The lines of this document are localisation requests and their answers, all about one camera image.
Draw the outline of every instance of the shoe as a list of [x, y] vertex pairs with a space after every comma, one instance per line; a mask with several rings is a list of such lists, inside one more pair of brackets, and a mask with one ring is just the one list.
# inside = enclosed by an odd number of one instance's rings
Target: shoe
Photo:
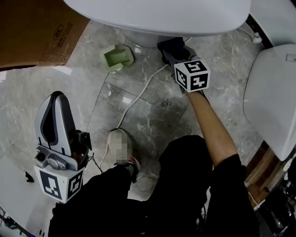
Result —
[[108, 135], [108, 146], [112, 155], [116, 157], [115, 165], [123, 165], [129, 171], [132, 181], [140, 171], [140, 163], [133, 157], [133, 144], [126, 132], [120, 128], [112, 130]]

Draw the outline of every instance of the green object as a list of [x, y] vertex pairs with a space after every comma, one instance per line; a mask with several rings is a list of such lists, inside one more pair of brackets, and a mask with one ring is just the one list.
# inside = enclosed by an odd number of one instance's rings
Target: green object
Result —
[[134, 56], [130, 48], [124, 45], [112, 45], [102, 50], [100, 52], [100, 58], [109, 72], [130, 66], [134, 62]]

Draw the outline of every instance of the toilet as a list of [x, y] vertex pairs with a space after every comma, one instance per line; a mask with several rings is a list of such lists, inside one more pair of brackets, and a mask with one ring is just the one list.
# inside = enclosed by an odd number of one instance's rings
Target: toilet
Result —
[[296, 145], [296, 44], [260, 52], [244, 96], [248, 121], [285, 160]]
[[80, 14], [121, 28], [134, 43], [156, 47], [173, 37], [234, 30], [247, 19], [251, 0], [64, 0]]

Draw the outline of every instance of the foot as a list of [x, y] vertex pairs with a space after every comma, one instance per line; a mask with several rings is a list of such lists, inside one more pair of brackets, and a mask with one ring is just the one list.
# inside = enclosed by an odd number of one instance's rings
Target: foot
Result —
[[140, 171], [140, 163], [133, 157], [133, 144], [126, 132], [120, 128], [109, 133], [108, 146], [111, 154], [116, 157], [116, 165], [123, 165], [130, 173], [132, 181]]

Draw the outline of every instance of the bathroom floor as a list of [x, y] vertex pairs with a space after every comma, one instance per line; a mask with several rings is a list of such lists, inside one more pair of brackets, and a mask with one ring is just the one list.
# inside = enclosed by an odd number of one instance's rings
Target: bathroom floor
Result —
[[[107, 73], [99, 58], [100, 51], [113, 44], [129, 46], [136, 59], [130, 68], [115, 74]], [[210, 87], [204, 92], [232, 136], [242, 163], [247, 164], [262, 138], [246, 120], [242, 103], [249, 72], [263, 46], [252, 44], [241, 31], [194, 38], [188, 46], [208, 63]], [[134, 45], [120, 30], [91, 21], [65, 66], [7, 71], [0, 83], [0, 157], [13, 159], [21, 170], [33, 172], [37, 145], [34, 118], [53, 91], [62, 91], [68, 97], [76, 128], [90, 132], [94, 157], [99, 162], [108, 132], [117, 126], [125, 108], [163, 62], [157, 49]], [[155, 75], [122, 123], [133, 137], [142, 163], [130, 198], [149, 198], [159, 175], [157, 160], [170, 141], [184, 135], [202, 135], [187, 97], [171, 74], [166, 68]], [[102, 169], [111, 168], [113, 163], [108, 155]], [[96, 174], [99, 170], [90, 161], [84, 180]]]

